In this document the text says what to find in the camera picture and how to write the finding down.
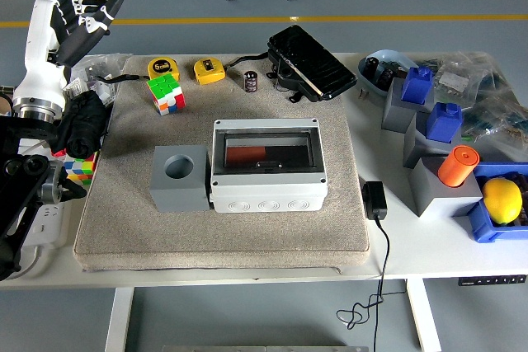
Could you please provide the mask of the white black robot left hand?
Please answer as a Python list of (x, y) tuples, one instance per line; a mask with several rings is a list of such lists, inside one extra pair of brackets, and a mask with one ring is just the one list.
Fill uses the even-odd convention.
[(13, 101), (64, 108), (69, 70), (107, 35), (124, 0), (35, 0), (26, 39), (26, 75)]

